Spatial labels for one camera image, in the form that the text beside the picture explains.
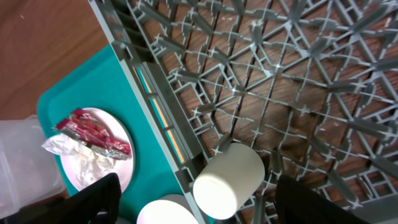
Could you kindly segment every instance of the tabletop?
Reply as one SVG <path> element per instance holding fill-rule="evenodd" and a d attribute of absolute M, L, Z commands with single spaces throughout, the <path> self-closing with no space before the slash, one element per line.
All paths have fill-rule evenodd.
<path fill-rule="evenodd" d="M 0 42 L 0 119 L 36 114 L 45 90 L 108 44 L 78 0 L 0 0 Z"/>

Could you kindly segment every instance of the gray dish rack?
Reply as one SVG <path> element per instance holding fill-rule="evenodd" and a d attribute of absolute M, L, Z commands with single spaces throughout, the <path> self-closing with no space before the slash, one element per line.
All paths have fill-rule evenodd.
<path fill-rule="evenodd" d="M 368 222 L 397 218 L 398 3 L 276 0 L 249 9 L 253 2 L 89 0 L 197 220 L 208 223 L 193 198 L 193 182 L 232 141 L 265 158 L 266 176 L 239 212 L 220 223 L 245 223 L 244 211 L 253 208 L 253 223 L 276 223 L 267 196 L 281 174 L 297 180 L 318 175 L 309 187 L 332 201 L 337 192 L 339 206 Z M 178 18 L 180 9 L 185 10 Z M 230 28 L 217 27 L 220 20 L 230 21 Z M 200 45 L 192 47 L 200 36 Z M 377 40 L 376 50 L 371 39 Z M 170 57 L 176 61 L 171 67 Z M 329 60 L 338 62 L 333 72 Z M 347 73 L 352 66 L 361 69 Z M 290 86 L 284 82 L 293 83 L 293 100 L 272 95 Z M 310 88 L 324 93 L 318 108 L 300 101 Z M 190 104 L 182 96 L 187 89 L 195 96 Z M 317 91 L 309 94 L 314 101 Z M 356 101 L 347 103 L 346 96 L 353 95 Z M 242 113 L 256 109 L 245 104 L 249 97 L 261 101 L 256 116 Z M 278 106 L 287 108 L 282 128 L 264 119 Z M 228 118 L 226 128 L 220 118 Z M 309 120 L 310 131 L 294 128 L 297 118 Z M 240 137 L 237 123 L 247 124 L 250 139 Z M 336 123 L 343 129 L 338 142 L 322 134 Z M 271 148 L 259 144 L 270 130 L 278 133 Z M 210 132 L 216 138 L 212 146 L 203 137 Z M 285 150 L 290 139 L 305 142 L 299 156 Z M 340 172 L 350 160 L 365 165 Z"/>

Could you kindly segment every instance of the clear plastic container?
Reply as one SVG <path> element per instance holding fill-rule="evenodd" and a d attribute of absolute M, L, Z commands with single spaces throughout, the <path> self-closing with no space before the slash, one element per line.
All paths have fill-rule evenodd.
<path fill-rule="evenodd" d="M 0 121 L 0 218 L 65 189 L 37 119 Z"/>

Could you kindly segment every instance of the crumpled tissue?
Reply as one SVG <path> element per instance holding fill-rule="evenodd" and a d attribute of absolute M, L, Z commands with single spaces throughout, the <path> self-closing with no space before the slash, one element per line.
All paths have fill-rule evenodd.
<path fill-rule="evenodd" d="M 72 156 L 70 165 L 82 188 L 112 172 L 115 165 L 114 159 L 95 153 L 65 134 L 52 136 L 43 143 L 42 147 L 59 156 Z"/>

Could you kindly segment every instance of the gray plastic grid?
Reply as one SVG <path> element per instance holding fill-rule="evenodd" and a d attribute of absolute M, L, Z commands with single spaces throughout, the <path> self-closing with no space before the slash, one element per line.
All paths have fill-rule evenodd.
<path fill-rule="evenodd" d="M 278 12 L 272 7 L 275 3 L 279 4 Z M 339 205 L 345 209 L 355 211 L 358 207 L 366 208 L 369 202 L 392 198 L 392 195 L 397 194 L 398 151 L 394 146 L 397 137 L 397 93 L 391 74 L 396 75 L 398 60 L 391 56 L 386 59 L 398 39 L 398 4 L 395 1 L 279 0 L 268 1 L 264 9 L 255 10 L 245 9 L 248 3 L 240 0 L 139 1 L 137 4 L 104 0 L 90 1 L 90 4 L 200 222 L 206 222 L 206 219 L 197 208 L 190 188 L 203 168 L 200 161 L 202 155 L 206 161 L 211 159 L 201 138 L 202 134 L 211 130 L 220 139 L 211 148 L 215 154 L 226 150 L 231 141 L 237 141 L 251 146 L 262 156 L 268 154 L 270 157 L 271 162 L 266 163 L 268 175 L 260 194 L 253 195 L 241 208 L 245 210 L 255 206 L 255 223 L 262 223 L 264 219 L 272 223 L 277 219 L 274 204 L 270 203 L 271 198 L 264 201 L 261 195 L 265 192 L 271 195 L 278 176 L 287 173 L 292 166 L 295 171 L 293 176 L 297 180 L 321 174 L 323 178 L 310 186 L 332 201 L 330 194 L 335 192 L 330 187 L 334 187 L 344 198 Z M 176 21 L 179 7 L 190 8 L 182 21 Z M 308 18 L 308 15 L 321 8 L 325 9 L 323 15 Z M 203 16 L 203 11 L 208 12 L 207 16 Z M 221 14 L 233 16 L 227 18 L 234 20 L 229 31 L 215 29 Z M 239 31 L 245 17 L 252 20 L 248 35 L 242 35 Z M 158 35 L 151 36 L 146 29 L 150 21 L 160 24 Z M 278 25 L 267 30 L 267 23 L 270 22 Z M 312 37 L 306 31 L 308 27 L 317 29 Z M 173 36 L 176 30 L 180 30 L 182 41 L 177 41 L 178 37 Z M 271 41 L 272 36 L 281 32 L 284 33 L 282 41 Z M 191 50 L 188 46 L 190 39 L 193 34 L 199 33 L 206 35 L 204 43 L 198 50 Z M 211 41 L 215 37 L 224 37 L 228 46 L 221 50 L 214 47 Z M 380 43 L 376 50 L 369 39 L 376 39 Z M 235 46 L 236 43 L 243 43 L 243 47 Z M 270 55 L 268 48 L 280 51 Z M 249 60 L 242 62 L 240 57 L 248 52 Z M 298 57 L 284 63 L 284 58 L 292 57 L 289 55 L 291 52 Z M 167 68 L 164 63 L 165 55 L 169 53 L 178 61 L 174 68 Z M 193 58 L 198 64 L 196 71 L 190 69 L 192 65 L 189 65 Z M 209 60 L 215 63 L 206 69 Z M 327 60 L 340 62 L 334 72 L 326 67 Z M 160 68 L 143 62 L 156 62 Z M 289 69 L 302 62 L 306 63 L 299 75 L 288 73 Z M 141 71 L 142 77 L 132 65 Z M 319 71 L 318 79 L 312 76 L 312 65 Z M 352 65 L 363 69 L 347 76 L 345 71 Z M 262 76 L 250 82 L 251 74 L 255 72 Z M 215 80 L 209 78 L 212 73 L 218 74 Z M 278 78 L 291 80 L 298 86 L 293 95 L 294 100 L 272 97 L 272 93 L 278 89 Z M 207 85 L 212 86 L 213 93 L 206 88 Z M 267 90 L 265 95 L 254 91 L 259 86 Z M 309 86 L 327 91 L 319 110 L 300 102 L 300 95 Z M 199 102 L 192 111 L 187 110 L 186 100 L 181 97 L 181 92 L 187 88 L 194 90 Z M 229 90 L 231 95 L 222 99 L 223 90 Z M 345 101 L 346 95 L 358 96 L 353 107 Z M 244 98 L 248 96 L 265 102 L 256 119 L 239 114 Z M 154 106 L 153 99 L 160 106 Z M 223 105 L 231 102 L 234 106 L 232 113 L 223 108 Z M 288 108 L 287 122 L 283 128 L 264 122 L 270 104 Z M 336 107 L 340 109 L 340 114 L 333 112 Z M 165 116 L 164 120 L 156 119 L 159 112 Z M 227 132 L 221 130 L 218 124 L 217 117 L 220 114 L 231 118 Z M 314 128 L 310 133 L 293 128 L 295 117 L 307 119 L 306 115 L 314 117 Z M 234 131 L 238 121 L 250 123 L 251 141 L 236 137 Z M 330 122 L 346 124 L 346 128 L 342 128 L 344 135 L 339 143 L 326 141 L 320 134 L 325 130 L 323 127 L 330 127 Z M 256 144 L 265 135 L 265 128 L 282 134 L 273 148 Z M 170 141 L 168 131 L 174 133 L 178 150 Z M 308 143 L 301 156 L 293 156 L 284 150 L 284 143 L 291 137 Z M 314 159 L 314 154 L 321 157 Z M 365 160 L 368 164 L 340 172 L 339 166 L 356 159 Z M 353 187 L 348 184 L 353 181 L 358 183 L 362 191 L 360 195 L 352 191 Z M 244 222 L 240 213 L 235 218 Z"/>

